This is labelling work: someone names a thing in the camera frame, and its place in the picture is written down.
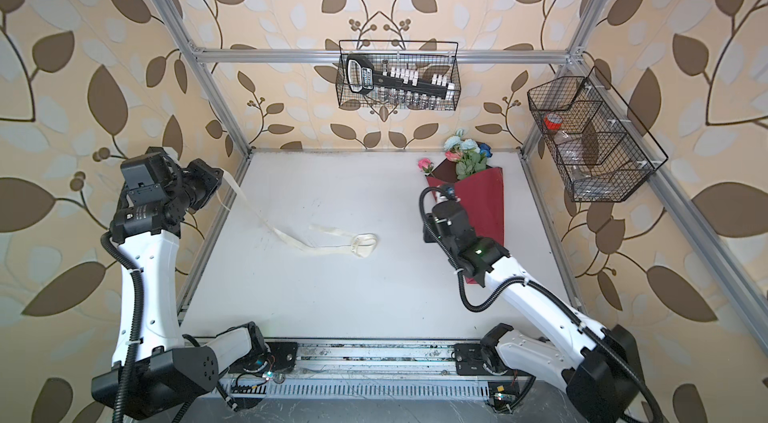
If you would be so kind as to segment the dark red wrapping paper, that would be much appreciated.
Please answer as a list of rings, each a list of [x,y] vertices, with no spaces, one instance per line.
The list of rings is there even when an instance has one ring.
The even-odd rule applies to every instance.
[[[489,167],[462,180],[457,164],[444,160],[426,176],[429,187],[450,186],[468,215],[479,238],[495,241],[509,255],[505,245],[503,170]]]

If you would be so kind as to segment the light blue fake rose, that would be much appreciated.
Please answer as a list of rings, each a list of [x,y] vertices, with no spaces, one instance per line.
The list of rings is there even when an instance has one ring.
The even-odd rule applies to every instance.
[[[488,160],[484,158],[478,149],[478,142],[465,136],[465,132],[459,129],[454,135],[450,136],[444,143],[443,149],[447,151],[461,152],[463,157],[457,163],[449,162],[454,165],[454,171],[459,181],[464,180],[477,173],[485,171],[488,168]]]

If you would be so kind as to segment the pink fake rose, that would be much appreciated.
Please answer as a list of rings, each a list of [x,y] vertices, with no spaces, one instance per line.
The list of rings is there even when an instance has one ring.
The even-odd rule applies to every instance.
[[[447,151],[445,157],[448,161],[457,163],[462,159],[463,154],[461,152]]]

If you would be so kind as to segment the magenta fake rose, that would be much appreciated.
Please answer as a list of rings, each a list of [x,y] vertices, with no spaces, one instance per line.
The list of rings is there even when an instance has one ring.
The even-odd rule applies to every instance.
[[[417,163],[418,169],[426,176],[432,177],[436,168],[436,165],[429,158],[422,158]]]

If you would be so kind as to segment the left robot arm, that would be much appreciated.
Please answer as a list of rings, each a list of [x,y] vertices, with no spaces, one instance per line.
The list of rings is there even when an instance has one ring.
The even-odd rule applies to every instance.
[[[253,322],[206,344],[182,333],[176,306],[176,259],[186,216],[202,209],[226,172],[195,159],[181,167],[162,148],[123,161],[124,185],[103,249],[121,267],[120,332],[108,372],[93,378],[93,399],[112,419],[145,420],[176,409],[181,421],[198,397],[219,387],[239,361],[266,359]]]

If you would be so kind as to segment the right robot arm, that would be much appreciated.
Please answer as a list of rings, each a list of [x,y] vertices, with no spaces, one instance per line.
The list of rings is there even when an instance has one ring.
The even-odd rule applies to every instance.
[[[564,302],[503,245],[479,237],[457,200],[439,201],[419,214],[425,242],[437,244],[454,270],[465,309],[482,313],[503,300],[544,337],[530,340],[510,325],[497,325],[481,341],[488,372],[520,370],[541,379],[589,422],[631,422],[628,409],[637,398],[648,405],[651,421],[664,421],[628,330],[607,328]]]

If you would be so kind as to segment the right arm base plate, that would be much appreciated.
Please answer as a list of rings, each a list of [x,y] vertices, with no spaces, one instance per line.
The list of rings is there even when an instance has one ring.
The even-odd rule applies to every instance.
[[[452,354],[459,376],[510,377],[515,374],[501,361],[494,348],[480,343],[456,343]]]

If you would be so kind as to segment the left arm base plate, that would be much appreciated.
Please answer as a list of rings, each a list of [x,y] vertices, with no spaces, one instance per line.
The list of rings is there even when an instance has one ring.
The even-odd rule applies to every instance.
[[[254,356],[245,356],[229,369],[233,374],[251,373],[264,375],[267,373],[291,373],[298,361],[298,343],[295,341],[268,341],[267,349]]]

